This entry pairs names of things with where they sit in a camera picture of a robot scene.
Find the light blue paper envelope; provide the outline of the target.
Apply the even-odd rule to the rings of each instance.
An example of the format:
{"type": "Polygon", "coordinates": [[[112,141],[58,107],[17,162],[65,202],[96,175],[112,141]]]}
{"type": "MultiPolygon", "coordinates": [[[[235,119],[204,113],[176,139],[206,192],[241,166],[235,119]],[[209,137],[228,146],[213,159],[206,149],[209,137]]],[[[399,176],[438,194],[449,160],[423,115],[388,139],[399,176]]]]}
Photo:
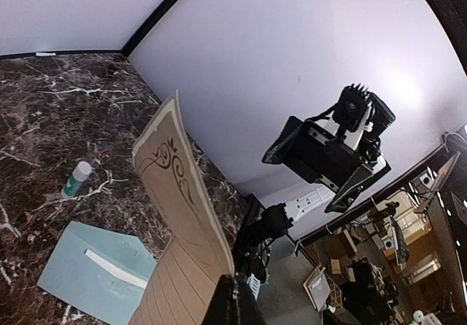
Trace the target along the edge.
{"type": "Polygon", "coordinates": [[[147,285],[157,261],[136,236],[72,221],[64,229],[37,285],[107,324],[127,324],[145,289],[114,278],[85,255],[89,249],[147,285]]]}

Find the beige lined letter paper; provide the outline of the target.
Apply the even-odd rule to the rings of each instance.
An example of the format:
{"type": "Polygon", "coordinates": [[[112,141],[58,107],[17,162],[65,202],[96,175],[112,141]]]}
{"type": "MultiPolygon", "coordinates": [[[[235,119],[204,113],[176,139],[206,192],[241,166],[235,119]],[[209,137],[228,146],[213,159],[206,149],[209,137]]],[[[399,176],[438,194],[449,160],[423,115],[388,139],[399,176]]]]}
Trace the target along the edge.
{"type": "Polygon", "coordinates": [[[98,254],[94,253],[93,251],[86,249],[85,255],[92,260],[94,263],[100,266],[100,268],[104,269],[106,272],[111,274],[114,278],[118,280],[124,281],[126,283],[131,284],[132,286],[136,286],[141,289],[146,289],[147,281],[138,278],[135,275],[132,275],[129,272],[117,267],[115,264],[107,261],[106,259],[100,257],[98,254]]]}

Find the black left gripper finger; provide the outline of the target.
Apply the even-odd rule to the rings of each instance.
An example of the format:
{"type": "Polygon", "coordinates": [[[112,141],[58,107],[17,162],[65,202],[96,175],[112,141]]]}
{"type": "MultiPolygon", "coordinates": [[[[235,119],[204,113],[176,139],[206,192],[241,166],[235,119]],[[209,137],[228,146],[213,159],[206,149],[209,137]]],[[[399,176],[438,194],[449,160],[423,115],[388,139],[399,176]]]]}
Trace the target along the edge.
{"type": "Polygon", "coordinates": [[[265,325],[243,276],[222,275],[207,308],[207,325],[265,325]]]}

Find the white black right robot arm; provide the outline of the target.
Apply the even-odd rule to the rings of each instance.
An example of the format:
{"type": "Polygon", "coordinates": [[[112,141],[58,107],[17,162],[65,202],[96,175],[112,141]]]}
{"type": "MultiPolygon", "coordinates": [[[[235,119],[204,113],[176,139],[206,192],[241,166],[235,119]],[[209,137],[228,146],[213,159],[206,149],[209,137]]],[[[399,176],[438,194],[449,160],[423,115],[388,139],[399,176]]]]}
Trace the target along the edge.
{"type": "Polygon", "coordinates": [[[359,129],[362,137],[356,149],[312,121],[288,118],[278,139],[266,151],[263,163],[285,165],[307,183],[318,187],[308,194],[264,207],[251,196],[251,207],[259,216],[244,226],[236,247],[245,256],[262,249],[263,242],[288,233],[317,207],[325,213],[345,213],[367,188],[390,171],[380,151],[380,134],[395,116],[375,116],[359,129]]]}

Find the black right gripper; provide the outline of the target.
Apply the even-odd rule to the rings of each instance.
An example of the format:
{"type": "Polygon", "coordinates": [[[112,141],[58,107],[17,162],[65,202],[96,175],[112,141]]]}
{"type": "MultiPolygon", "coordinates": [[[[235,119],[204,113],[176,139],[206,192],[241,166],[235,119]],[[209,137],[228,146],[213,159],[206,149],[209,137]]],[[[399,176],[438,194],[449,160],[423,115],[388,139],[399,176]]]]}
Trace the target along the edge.
{"type": "Polygon", "coordinates": [[[290,116],[278,138],[264,153],[264,164],[283,163],[308,183],[321,182],[335,192],[325,213],[345,213],[360,193],[387,174],[335,140],[315,123],[290,116]]]}

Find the spare gray paper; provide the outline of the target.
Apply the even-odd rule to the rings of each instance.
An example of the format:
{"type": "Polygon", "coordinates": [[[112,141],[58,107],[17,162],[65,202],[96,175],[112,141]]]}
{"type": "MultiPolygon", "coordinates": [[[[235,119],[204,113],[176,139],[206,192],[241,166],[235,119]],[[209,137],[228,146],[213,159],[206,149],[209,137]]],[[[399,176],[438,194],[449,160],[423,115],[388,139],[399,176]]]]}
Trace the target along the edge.
{"type": "Polygon", "coordinates": [[[234,261],[170,96],[134,143],[133,165],[172,232],[130,324],[201,324],[234,261]]]}

